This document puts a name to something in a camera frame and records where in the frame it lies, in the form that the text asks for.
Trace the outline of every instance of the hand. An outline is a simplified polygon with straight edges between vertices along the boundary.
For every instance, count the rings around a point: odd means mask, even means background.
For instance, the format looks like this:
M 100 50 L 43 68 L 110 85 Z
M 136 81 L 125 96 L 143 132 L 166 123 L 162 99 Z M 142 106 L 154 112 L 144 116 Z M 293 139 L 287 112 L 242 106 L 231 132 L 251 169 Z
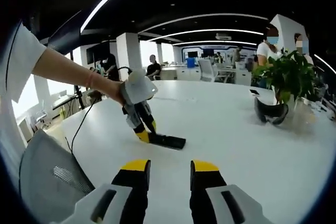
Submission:
M 101 75 L 96 74 L 92 79 L 92 88 L 106 94 L 108 97 L 124 106 L 125 100 L 120 92 L 120 81 L 111 81 Z
M 115 101 L 119 102 L 121 106 L 125 105 L 125 99 L 120 92 L 121 81 L 110 81 L 110 85 L 107 86 L 105 94 Z

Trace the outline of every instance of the face mask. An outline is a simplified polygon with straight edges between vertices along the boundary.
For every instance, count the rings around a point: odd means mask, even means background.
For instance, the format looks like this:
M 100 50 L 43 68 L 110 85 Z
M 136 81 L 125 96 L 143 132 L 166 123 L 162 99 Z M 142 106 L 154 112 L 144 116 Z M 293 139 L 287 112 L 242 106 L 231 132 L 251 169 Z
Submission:
M 267 41 L 272 44 L 276 45 L 278 43 L 279 37 L 267 37 Z

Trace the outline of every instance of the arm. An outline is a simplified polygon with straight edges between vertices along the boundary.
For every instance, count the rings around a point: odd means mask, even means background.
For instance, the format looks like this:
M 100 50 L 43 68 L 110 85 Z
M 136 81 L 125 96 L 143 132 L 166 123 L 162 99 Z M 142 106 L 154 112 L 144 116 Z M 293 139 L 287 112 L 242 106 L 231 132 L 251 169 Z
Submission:
M 109 74 L 109 73 L 112 71 L 112 69 L 115 68 L 115 67 L 116 67 L 115 65 L 112 65 L 112 66 L 106 71 L 106 73 Z
M 147 76 L 157 76 L 159 73 L 160 73 L 160 71 L 159 71 L 159 70 L 156 70 L 154 73 L 149 74 L 149 75 L 147 75 Z
M 264 66 L 267 64 L 267 58 L 264 55 L 258 55 L 258 64 L 259 66 Z
M 91 71 L 67 59 L 60 53 L 47 48 L 35 64 L 33 74 L 54 81 L 85 87 Z M 91 88 L 108 95 L 123 105 L 119 86 L 120 83 L 93 73 Z

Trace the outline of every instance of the blue trash bin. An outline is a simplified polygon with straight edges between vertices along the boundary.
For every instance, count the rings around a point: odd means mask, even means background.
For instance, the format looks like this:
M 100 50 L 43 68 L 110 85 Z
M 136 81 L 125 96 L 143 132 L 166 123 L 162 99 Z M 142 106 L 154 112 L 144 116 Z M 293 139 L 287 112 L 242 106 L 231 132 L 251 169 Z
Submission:
M 187 58 L 187 68 L 195 67 L 195 58 Z

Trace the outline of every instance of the bracelet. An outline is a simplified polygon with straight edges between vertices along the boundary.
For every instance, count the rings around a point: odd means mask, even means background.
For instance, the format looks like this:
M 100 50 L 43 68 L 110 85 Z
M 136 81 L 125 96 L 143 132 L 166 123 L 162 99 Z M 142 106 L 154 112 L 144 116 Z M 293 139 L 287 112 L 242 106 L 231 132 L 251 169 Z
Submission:
M 90 89 L 91 86 L 92 86 L 92 80 L 93 80 L 93 76 L 94 76 L 94 74 L 95 74 L 95 72 L 91 72 L 91 74 L 90 74 L 89 77 L 88 77 L 88 80 L 87 80 L 86 85 L 85 85 L 85 87 L 86 87 L 87 89 Z

